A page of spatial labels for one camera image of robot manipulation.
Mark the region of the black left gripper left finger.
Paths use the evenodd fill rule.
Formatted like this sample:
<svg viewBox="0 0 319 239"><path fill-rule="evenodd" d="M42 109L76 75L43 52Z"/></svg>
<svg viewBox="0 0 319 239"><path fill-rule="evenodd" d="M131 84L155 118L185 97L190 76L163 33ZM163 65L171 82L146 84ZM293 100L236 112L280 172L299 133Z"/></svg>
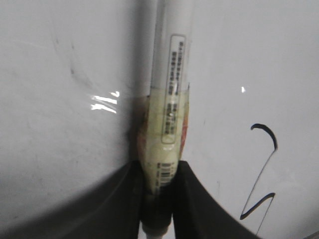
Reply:
<svg viewBox="0 0 319 239"><path fill-rule="evenodd" d="M132 161L93 189L38 218L1 233L2 239L136 239L143 173Z"/></svg>

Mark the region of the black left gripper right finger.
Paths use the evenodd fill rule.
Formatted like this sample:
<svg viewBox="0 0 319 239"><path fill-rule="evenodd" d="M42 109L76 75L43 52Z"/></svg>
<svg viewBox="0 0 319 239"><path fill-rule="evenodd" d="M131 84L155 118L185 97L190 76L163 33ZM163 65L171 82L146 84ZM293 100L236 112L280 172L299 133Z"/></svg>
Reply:
<svg viewBox="0 0 319 239"><path fill-rule="evenodd" d="M206 191L190 165L180 161L173 181L172 215L177 239L257 239Z"/></svg>

